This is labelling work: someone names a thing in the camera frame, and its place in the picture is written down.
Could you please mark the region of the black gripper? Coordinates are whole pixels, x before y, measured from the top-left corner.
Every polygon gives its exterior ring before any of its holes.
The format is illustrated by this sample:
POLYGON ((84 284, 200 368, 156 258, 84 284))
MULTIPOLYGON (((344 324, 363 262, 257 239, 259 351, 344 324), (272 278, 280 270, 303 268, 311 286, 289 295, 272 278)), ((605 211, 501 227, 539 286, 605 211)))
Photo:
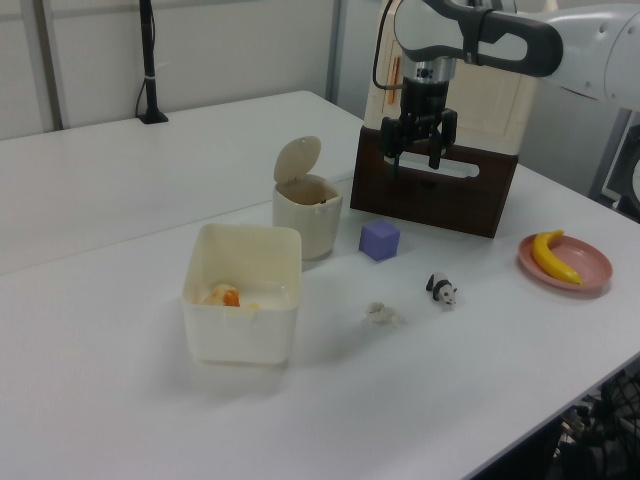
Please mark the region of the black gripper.
POLYGON ((380 151, 389 159, 393 178, 398 177, 401 154, 412 146, 426 144, 428 165, 438 169, 442 153, 456 140, 458 116, 446 107, 456 60, 404 61, 400 115, 384 117, 380 128, 380 151))

